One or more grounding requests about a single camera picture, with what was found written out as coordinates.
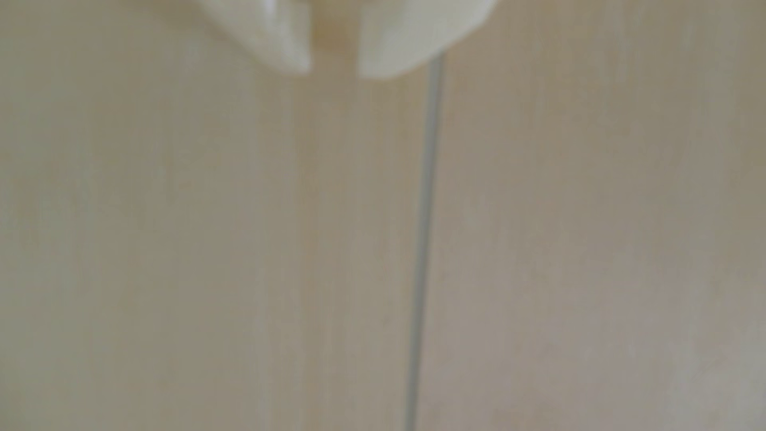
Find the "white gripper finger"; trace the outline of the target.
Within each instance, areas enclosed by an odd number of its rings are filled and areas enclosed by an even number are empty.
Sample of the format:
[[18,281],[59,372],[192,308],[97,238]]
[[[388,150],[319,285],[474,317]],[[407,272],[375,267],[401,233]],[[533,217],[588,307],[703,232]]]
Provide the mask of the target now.
[[199,1],[222,31],[258,61],[288,75],[312,69],[307,1]]
[[361,8],[358,73],[387,80],[426,64],[480,28],[498,1],[371,1]]

